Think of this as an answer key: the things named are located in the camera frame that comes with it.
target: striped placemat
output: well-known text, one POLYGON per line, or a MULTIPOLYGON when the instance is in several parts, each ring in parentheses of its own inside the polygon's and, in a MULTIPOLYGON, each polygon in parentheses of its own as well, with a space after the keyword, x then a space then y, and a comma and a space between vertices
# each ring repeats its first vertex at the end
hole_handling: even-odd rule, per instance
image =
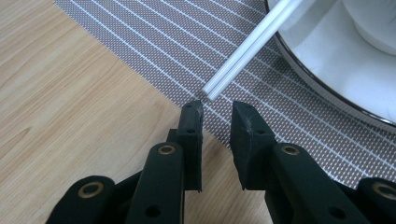
POLYGON ((264 17, 257 0, 55 0, 55 4, 176 105, 202 99, 205 127, 228 146, 233 100, 254 105, 280 142, 305 147, 355 187, 396 181, 396 134, 335 108, 303 83, 271 40, 216 102, 201 88, 264 17))

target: wooden table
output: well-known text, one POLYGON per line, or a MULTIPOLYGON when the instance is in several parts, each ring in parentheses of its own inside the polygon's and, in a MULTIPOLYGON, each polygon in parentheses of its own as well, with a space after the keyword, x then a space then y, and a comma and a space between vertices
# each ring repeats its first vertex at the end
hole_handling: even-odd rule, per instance
MULTIPOLYGON (((77 180, 141 170, 180 109, 49 0, 2 0, 0 21, 0 222, 44 223, 77 180)), ((271 222, 208 132, 203 182, 186 223, 271 222)))

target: light wood tabletop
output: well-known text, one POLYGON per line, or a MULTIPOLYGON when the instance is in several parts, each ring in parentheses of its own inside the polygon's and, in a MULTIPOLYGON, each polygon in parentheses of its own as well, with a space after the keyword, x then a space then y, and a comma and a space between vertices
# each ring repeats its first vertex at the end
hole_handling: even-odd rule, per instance
MULTIPOLYGON (((79 179, 140 171, 180 109, 50 0, 2 0, 0 21, 0 222, 44 223, 79 179)), ((204 138, 185 223, 270 223, 264 193, 242 191, 231 151, 204 138)))

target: white stripe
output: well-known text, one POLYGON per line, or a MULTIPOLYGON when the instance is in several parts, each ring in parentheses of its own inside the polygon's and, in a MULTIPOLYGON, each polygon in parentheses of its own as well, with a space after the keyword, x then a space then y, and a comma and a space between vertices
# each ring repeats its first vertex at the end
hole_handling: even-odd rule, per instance
POLYGON ((357 119, 355 117, 353 117, 352 115, 349 115, 347 112, 341 110, 340 108, 336 107, 335 108, 337 111, 343 113, 345 116, 349 117, 350 119, 355 120, 356 123, 358 123, 362 128, 364 128, 365 130, 369 131, 370 133, 374 134, 375 136, 381 138, 382 140, 386 141, 387 143, 391 144, 393 147, 396 147, 396 142, 392 142, 390 139, 388 139, 387 137, 385 137, 384 135, 381 135, 378 132, 375 132, 373 129, 371 129, 369 127, 368 124, 363 123, 360 119, 357 119))
POLYGON ((196 59, 198 59, 199 61, 201 61, 202 63, 206 64, 207 66, 209 66, 210 68, 217 70, 216 67, 214 67, 212 64, 208 63, 207 61, 205 61, 203 58, 201 58, 199 55, 196 55, 194 52, 192 52, 191 50, 187 49, 186 47, 184 47, 183 45, 181 45, 180 43, 178 43, 174 38, 172 38, 171 36, 167 35, 166 33, 164 33, 162 30, 158 29, 157 27, 155 27, 154 25, 152 25, 150 22, 146 21, 145 19, 141 18, 139 15, 136 15, 134 12, 131 11, 131 9, 129 9, 128 7, 124 6, 123 4, 119 3, 116 0, 112 0, 113 2, 117 3, 119 6, 121 6, 122 8, 124 8, 125 10, 127 10, 128 12, 130 12, 131 14, 133 14, 134 16, 136 16, 139 20, 141 20, 142 22, 144 22, 145 24, 149 25, 151 28, 153 28, 154 30, 158 31, 159 33, 161 33, 162 35, 164 35, 166 38, 168 38, 169 40, 171 40, 172 42, 174 42, 175 44, 177 44, 179 47, 181 47, 182 49, 186 50, 189 54, 191 54, 192 56, 194 56, 196 59))
POLYGON ((250 20, 246 19, 245 17, 243 17, 243 16, 241 16, 241 15, 239 15, 239 14, 233 12, 232 10, 228 9, 227 7, 225 7, 225 6, 223 6, 223 5, 217 3, 217 2, 215 2, 215 1, 213 1, 213 0, 209 0, 209 1, 211 1, 212 3, 218 5, 219 7, 221 7, 221 8, 223 8, 223 9, 227 10, 227 11, 230 12, 231 14, 233 14, 233 15, 235 15, 235 16, 241 18, 242 20, 247 21, 248 23, 250 23, 250 24, 252 24, 252 25, 257 25, 256 22, 253 22, 253 21, 250 21, 250 20))
POLYGON ((139 32, 137 32, 134 28, 132 28, 131 26, 129 26, 128 24, 126 24, 124 21, 120 20, 120 18, 118 18, 117 16, 115 16, 113 13, 111 13, 110 11, 108 11, 105 7, 102 7, 101 5, 99 5, 98 3, 96 3, 94 0, 92 0, 92 2, 94 2, 97 6, 99 6, 103 11, 105 11, 107 14, 109 14, 110 16, 112 16, 114 19, 116 19, 117 21, 119 21, 120 23, 122 23, 122 25, 124 25, 125 27, 127 27, 130 31, 134 32, 135 34, 137 34, 138 36, 140 36, 142 39, 144 39, 146 42, 150 43, 150 45, 152 47, 154 47, 155 49, 159 50, 161 53, 163 53, 166 57, 168 57, 169 59, 171 59, 173 62, 177 63, 177 65, 179 65, 180 67, 182 67, 184 70, 186 70, 187 72, 189 72, 190 74, 192 74, 194 77, 196 77, 198 80, 200 80, 202 83, 205 83, 205 81, 201 78, 198 77, 197 75, 195 75, 188 67, 186 67, 184 64, 182 64, 181 62, 179 62, 178 60, 176 60, 175 58, 173 58, 171 55, 169 55, 167 52, 165 52, 163 49, 159 48, 157 45, 155 45, 154 43, 152 43, 151 41, 149 41, 145 36, 141 35, 139 32))
POLYGON ((234 0, 235 2, 237 2, 237 3, 239 3, 239 4, 241 4, 241 5, 243 5, 243 6, 245 6, 245 7, 248 7, 248 8, 250 8, 251 10, 253 10, 253 11, 255 11, 255 12, 257 12, 257 13, 259 13, 260 15, 262 15, 262 16, 264 16, 265 15, 265 13, 263 13, 263 12, 261 12, 261 11, 259 11, 259 10, 257 10, 256 8, 254 8, 254 7, 251 7, 251 6, 249 6, 248 4, 246 4, 246 3, 244 3, 244 2, 241 2, 241 1, 239 1, 239 0, 234 0))
POLYGON ((332 180, 335 180, 335 181, 337 181, 338 183, 345 185, 345 183, 344 183, 343 181, 341 181, 340 179, 338 179, 338 177, 335 176, 335 175, 333 175, 330 171, 326 171, 326 170, 323 170, 323 171, 324 171, 332 180))
POLYGON ((198 20, 194 19, 193 17, 187 15, 186 13, 182 12, 181 10, 177 9, 176 7, 173 7, 172 5, 164 2, 163 0, 161 0, 161 2, 163 2, 164 4, 168 5, 169 7, 171 7, 172 9, 174 9, 175 11, 179 12, 180 14, 182 14, 183 16, 189 18, 192 21, 195 21, 196 23, 198 23, 199 25, 201 25, 202 27, 206 28, 206 30, 210 31, 211 33, 213 33, 214 35, 218 36, 219 38, 221 38, 222 40, 224 40, 225 42, 233 45, 234 47, 238 47, 235 43, 231 42, 230 40, 228 40, 227 38, 225 38, 222 35, 219 35, 218 33, 216 33, 215 31, 213 31, 212 29, 210 29, 209 27, 205 26, 204 24, 202 24, 201 22, 199 22, 198 20))
MULTIPOLYGON (((235 27, 233 27, 233 26, 232 26, 230 23, 228 23, 227 21, 224 21, 224 20, 222 20, 221 18, 219 18, 219 17, 213 15, 212 13, 208 12, 208 11, 205 10, 204 8, 199 7, 199 6, 195 5, 194 3, 190 2, 190 1, 187 1, 187 3, 190 4, 190 5, 192 5, 192 6, 194 6, 194 7, 196 7, 196 8, 198 8, 198 9, 200 9, 201 11, 203 11, 204 13, 208 14, 209 16, 215 18, 216 20, 221 21, 221 23, 227 25, 228 27, 231 27, 232 29, 237 30, 238 33, 240 33, 240 34, 242 34, 242 35, 244 35, 244 36, 248 36, 248 34, 246 34, 246 33, 242 32, 242 31, 236 29, 235 27)), ((267 46, 264 46, 264 47, 265 47, 266 49, 269 49, 270 51, 272 51, 274 54, 280 56, 280 54, 279 54, 277 51, 275 51, 275 50, 273 50, 273 49, 270 49, 270 48, 268 48, 267 46)))
POLYGON ((204 42, 203 40, 201 40, 200 38, 198 38, 196 35, 190 33, 189 31, 185 30, 183 27, 181 27, 180 25, 178 25, 177 23, 169 20, 168 18, 166 18, 163 14, 161 14, 160 12, 156 11, 155 9, 151 8, 150 6, 146 5, 145 3, 142 3, 140 1, 137 1, 138 3, 140 3, 141 5, 143 5, 144 7, 148 8, 150 11, 154 12, 155 14, 159 15, 160 17, 162 17, 164 20, 170 22, 171 24, 175 25, 178 29, 180 29, 181 31, 183 31, 184 33, 192 36, 194 39, 196 39, 198 42, 200 42, 201 44, 205 45, 206 47, 210 48, 211 50, 215 51, 218 55, 221 55, 222 57, 226 58, 227 56, 222 54, 220 51, 218 51, 217 49, 213 48, 212 46, 208 45, 206 42, 204 42))

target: screw hole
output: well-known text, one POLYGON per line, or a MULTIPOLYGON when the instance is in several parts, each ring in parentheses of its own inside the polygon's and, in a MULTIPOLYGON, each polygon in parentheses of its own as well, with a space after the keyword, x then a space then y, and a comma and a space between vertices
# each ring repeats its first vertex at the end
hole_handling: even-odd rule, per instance
POLYGON ((300 154, 300 150, 295 147, 282 147, 281 150, 284 153, 289 154, 291 156, 296 156, 296 155, 300 154))
POLYGON ((257 133, 257 134, 265 134, 265 131, 263 131, 263 130, 257 130, 256 133, 257 133))
POLYGON ((172 146, 163 146, 163 147, 158 148, 158 152, 163 155, 169 155, 169 154, 174 153, 175 151, 176 151, 176 148, 172 147, 172 146))
POLYGON ((146 209, 147 217, 158 217, 161 214, 160 207, 158 205, 152 205, 146 209))
POLYGON ((396 200, 396 189, 387 184, 375 182, 373 184, 373 189, 377 194, 381 195, 384 198, 396 200))
POLYGON ((103 190, 105 186, 98 181, 88 183, 78 190, 78 196, 83 199, 92 198, 103 190))
POLYGON ((329 212, 330 215, 338 219, 345 219, 347 217, 346 213, 337 207, 329 207, 329 212))

